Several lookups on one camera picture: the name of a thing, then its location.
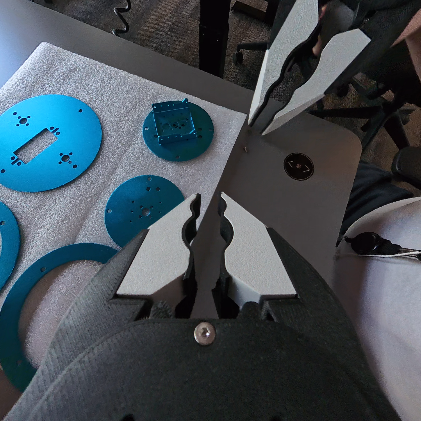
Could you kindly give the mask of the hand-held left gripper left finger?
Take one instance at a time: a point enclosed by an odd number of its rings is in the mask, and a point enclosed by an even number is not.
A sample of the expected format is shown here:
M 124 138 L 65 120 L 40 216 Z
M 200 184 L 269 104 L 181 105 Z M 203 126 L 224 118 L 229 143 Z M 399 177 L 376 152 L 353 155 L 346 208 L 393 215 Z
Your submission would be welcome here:
M 117 296 L 149 300 L 182 300 L 193 257 L 191 242 L 197 234 L 201 195 L 189 196 L 149 227 Z

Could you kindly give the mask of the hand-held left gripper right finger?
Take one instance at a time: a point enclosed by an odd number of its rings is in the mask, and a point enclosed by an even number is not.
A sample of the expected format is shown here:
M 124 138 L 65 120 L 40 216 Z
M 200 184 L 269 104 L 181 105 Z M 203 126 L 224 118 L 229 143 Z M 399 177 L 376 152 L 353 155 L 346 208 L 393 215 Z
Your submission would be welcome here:
M 267 299 L 292 298 L 296 290 L 266 226 L 224 192 L 223 216 L 232 228 L 224 263 L 232 281 L 228 296 L 237 305 Z

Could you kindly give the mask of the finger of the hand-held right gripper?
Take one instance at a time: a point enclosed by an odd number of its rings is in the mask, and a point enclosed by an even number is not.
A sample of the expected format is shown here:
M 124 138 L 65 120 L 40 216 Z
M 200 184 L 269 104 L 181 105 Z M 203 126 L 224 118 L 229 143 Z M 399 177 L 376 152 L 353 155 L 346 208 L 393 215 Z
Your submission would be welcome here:
M 370 41 L 371 39 L 360 29 L 353 29 L 332 37 L 323 49 L 313 75 L 294 91 L 291 100 L 274 115 L 262 135 L 276 130 L 323 98 L 325 91 Z
M 271 92 L 282 82 L 287 64 L 309 42 L 319 21 L 316 0 L 280 1 L 250 106 L 252 127 L 266 107 Z

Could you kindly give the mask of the small blue metal disc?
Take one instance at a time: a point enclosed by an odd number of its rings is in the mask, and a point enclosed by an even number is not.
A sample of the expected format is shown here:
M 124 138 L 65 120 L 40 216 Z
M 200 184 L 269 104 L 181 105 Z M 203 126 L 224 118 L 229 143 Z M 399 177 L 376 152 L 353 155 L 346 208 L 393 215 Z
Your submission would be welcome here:
M 157 139 L 157 130 L 153 110 L 145 118 L 142 134 L 146 145 L 158 157 L 174 162 L 182 162 L 197 158 L 210 146 L 214 127 L 209 114 L 200 106 L 189 102 L 197 138 L 161 146 Z

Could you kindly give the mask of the blue square metal bracket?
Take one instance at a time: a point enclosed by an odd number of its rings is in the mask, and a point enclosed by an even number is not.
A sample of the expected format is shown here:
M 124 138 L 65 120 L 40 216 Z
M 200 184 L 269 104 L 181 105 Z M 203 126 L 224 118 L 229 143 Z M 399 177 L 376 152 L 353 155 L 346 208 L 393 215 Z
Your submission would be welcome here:
M 197 138 L 187 98 L 153 103 L 152 113 L 161 146 Z

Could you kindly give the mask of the round black desk control button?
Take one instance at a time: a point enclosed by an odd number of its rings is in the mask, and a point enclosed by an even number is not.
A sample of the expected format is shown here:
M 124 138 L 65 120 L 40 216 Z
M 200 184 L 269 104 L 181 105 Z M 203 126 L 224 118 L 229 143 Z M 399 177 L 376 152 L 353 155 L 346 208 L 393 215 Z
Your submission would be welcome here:
M 313 175 L 314 165 L 307 155 L 295 152 L 285 158 L 284 170 L 292 179 L 304 181 Z

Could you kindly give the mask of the black office chair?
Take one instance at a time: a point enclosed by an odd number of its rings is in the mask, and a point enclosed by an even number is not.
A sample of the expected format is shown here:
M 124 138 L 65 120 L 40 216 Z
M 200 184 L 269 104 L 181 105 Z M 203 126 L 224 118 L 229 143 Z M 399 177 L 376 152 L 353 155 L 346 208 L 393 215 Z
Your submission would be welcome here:
M 249 51 L 265 51 L 267 49 L 267 41 L 258 41 L 251 43 L 239 43 L 236 46 L 236 50 L 232 55 L 234 65 L 242 64 L 243 62 L 243 50 Z
M 409 115 L 413 113 L 414 109 L 405 107 L 405 104 L 409 103 L 409 92 L 403 86 L 397 88 L 391 101 L 382 96 L 390 90 L 388 84 L 377 81 L 365 84 L 357 75 L 352 78 L 349 86 L 354 87 L 366 103 L 366 107 L 323 109 L 319 105 L 322 101 L 319 100 L 317 110 L 308 110 L 307 112 L 318 118 L 366 119 L 367 122 L 361 126 L 361 131 L 365 132 L 361 140 L 363 151 L 381 128 L 386 130 L 399 150 L 410 146 L 404 125 L 409 122 Z

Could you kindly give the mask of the medium blue drilled disc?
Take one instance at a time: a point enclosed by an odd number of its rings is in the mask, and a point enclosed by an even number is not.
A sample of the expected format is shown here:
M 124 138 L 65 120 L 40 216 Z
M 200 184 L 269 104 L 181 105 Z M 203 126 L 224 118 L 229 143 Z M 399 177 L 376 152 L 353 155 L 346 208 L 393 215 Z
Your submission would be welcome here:
M 166 178 L 155 175 L 131 178 L 120 184 L 107 202 L 104 212 L 107 232 L 118 246 L 124 247 L 183 201 L 182 192 Z

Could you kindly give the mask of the black table leg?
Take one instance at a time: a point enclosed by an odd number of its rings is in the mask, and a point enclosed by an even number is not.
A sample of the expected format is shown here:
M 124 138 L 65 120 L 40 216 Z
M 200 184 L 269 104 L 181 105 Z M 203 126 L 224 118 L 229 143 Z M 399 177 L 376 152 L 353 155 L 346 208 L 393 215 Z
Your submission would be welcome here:
M 201 0 L 199 69 L 223 78 L 229 34 L 229 0 Z

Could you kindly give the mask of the person's dark pants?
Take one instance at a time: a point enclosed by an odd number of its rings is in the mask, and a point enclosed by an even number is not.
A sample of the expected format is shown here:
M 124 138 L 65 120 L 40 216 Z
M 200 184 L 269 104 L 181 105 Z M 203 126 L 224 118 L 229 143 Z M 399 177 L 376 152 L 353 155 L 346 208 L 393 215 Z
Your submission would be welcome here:
M 372 163 L 360 161 L 346 206 L 339 236 L 343 236 L 352 224 L 364 215 L 386 206 L 379 216 L 386 216 L 392 210 L 402 211 L 402 223 L 420 223 L 420 198 L 392 182 L 393 174 Z

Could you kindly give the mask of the person in white shirt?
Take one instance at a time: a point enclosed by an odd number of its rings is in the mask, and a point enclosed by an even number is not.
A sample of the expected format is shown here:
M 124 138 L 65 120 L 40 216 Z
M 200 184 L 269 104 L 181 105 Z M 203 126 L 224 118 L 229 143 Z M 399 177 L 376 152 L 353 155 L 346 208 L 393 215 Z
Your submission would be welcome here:
M 342 240 L 335 254 L 332 289 L 399 417 L 420 420 L 420 261 L 358 256 Z

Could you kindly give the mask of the large blue disc rectangular hole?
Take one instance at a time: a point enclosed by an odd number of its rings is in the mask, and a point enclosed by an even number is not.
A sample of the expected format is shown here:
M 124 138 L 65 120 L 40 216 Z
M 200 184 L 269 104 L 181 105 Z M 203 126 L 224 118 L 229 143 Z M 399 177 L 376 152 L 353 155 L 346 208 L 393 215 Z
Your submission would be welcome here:
M 42 192 L 80 176 L 97 156 L 102 128 L 96 113 L 81 100 L 59 94 L 25 99 L 0 117 L 0 182 L 20 192 Z M 55 141 L 24 162 L 18 150 L 47 131 Z

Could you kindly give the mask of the white foam sheet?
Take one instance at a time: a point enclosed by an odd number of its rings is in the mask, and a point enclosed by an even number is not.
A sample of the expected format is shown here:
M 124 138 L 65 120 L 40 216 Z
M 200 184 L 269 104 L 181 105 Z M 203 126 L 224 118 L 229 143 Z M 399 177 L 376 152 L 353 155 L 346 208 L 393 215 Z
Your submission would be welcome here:
M 20 313 L 33 287 L 68 262 L 106 263 L 117 253 L 104 212 L 111 194 L 131 178 L 166 178 L 184 200 L 193 193 L 202 199 L 204 193 L 207 210 L 245 120 L 245 114 L 49 43 L 41 43 L 1 88 L 1 114 L 25 99 L 50 94 L 74 97 L 92 108 L 102 142 L 91 165 L 63 186 L 20 192 L 1 185 L 1 288 L 10 284 L 1 302 L 1 367 L 21 392 L 37 370 L 27 360 L 18 333 Z M 209 114 L 213 139 L 197 158 L 166 161 L 146 145 L 143 123 L 153 103 L 185 98 Z M 43 131 L 19 149 L 18 156 L 28 162 L 54 141 L 54 135 Z

